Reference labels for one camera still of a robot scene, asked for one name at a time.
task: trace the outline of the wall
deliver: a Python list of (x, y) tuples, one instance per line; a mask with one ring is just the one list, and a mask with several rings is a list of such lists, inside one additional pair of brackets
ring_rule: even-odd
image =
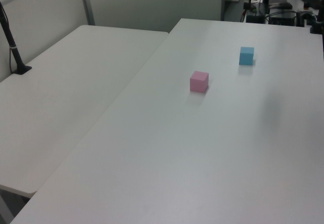
[(221, 20), (224, 0), (90, 0), (96, 25), (170, 32), (180, 18)]
[[(14, 0), (4, 9), (24, 63), (87, 24), (83, 0)], [(1, 29), (0, 81), (9, 75), (9, 45)]]

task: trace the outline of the white table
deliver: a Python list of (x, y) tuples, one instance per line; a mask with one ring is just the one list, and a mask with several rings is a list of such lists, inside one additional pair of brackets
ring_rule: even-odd
[(81, 26), (0, 83), (0, 188), (31, 197), (166, 32)]
[(320, 35), (182, 19), (12, 224), (321, 223), (323, 105)]

